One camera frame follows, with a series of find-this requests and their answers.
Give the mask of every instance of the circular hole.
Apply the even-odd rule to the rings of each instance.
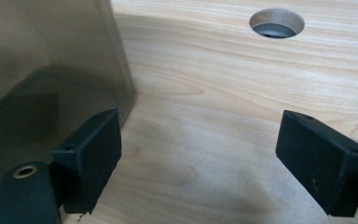
[[[73,150],[75,147],[76,147],[75,145],[69,145],[69,146],[65,147],[65,150],[66,150],[66,151],[71,151],[71,150]]]
[[[293,11],[268,8],[255,13],[249,21],[252,29],[268,38],[289,38],[300,34],[305,22]]]
[[[358,154],[358,148],[351,148],[351,152]]]
[[[24,166],[14,172],[13,177],[17,179],[25,178],[36,173],[37,167],[34,165]]]

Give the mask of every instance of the wooden table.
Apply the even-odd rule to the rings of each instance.
[[[284,109],[358,141],[358,1],[113,2],[138,98],[80,223],[358,223],[328,217],[274,151]],[[269,7],[304,31],[256,34]]]

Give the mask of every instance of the wooden surface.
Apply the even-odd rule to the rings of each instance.
[[[358,141],[358,1],[114,4],[138,99],[80,223],[358,223],[326,216],[274,152],[284,109]],[[304,31],[255,34],[249,19],[268,7],[297,12]]]

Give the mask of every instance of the screw hole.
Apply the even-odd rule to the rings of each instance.
[[[358,154],[358,148],[351,148],[351,152]]]
[[[37,167],[34,165],[24,166],[14,172],[13,177],[16,179],[21,179],[33,175],[36,173]]]
[[[65,147],[66,151],[72,151],[76,146],[75,145],[69,145],[67,147]]]

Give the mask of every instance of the plastic enclosure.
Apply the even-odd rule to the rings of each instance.
[[[0,0],[0,179],[134,101],[110,0]]]

